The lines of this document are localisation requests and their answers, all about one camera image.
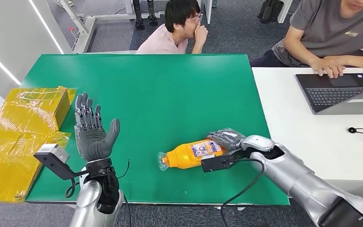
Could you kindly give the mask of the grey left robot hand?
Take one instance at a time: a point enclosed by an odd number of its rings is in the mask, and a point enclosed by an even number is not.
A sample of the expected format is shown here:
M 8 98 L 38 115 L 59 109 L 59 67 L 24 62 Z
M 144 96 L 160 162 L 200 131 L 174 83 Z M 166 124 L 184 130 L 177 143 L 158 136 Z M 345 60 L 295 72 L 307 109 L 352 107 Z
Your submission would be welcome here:
M 93 100 L 86 92 L 78 94 L 75 102 L 75 138 L 80 156 L 91 162 L 108 158 L 120 133 L 120 120 L 112 119 L 109 130 L 102 123 L 101 106 L 93 109 Z

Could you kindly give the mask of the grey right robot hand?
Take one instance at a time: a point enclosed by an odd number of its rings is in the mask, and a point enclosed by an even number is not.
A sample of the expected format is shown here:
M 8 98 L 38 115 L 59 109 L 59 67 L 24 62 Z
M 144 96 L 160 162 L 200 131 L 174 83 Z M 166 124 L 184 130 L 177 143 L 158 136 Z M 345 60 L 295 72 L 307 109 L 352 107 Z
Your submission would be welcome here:
M 240 143 L 246 136 L 231 128 L 210 132 L 206 139 L 212 140 L 228 152 L 240 149 Z

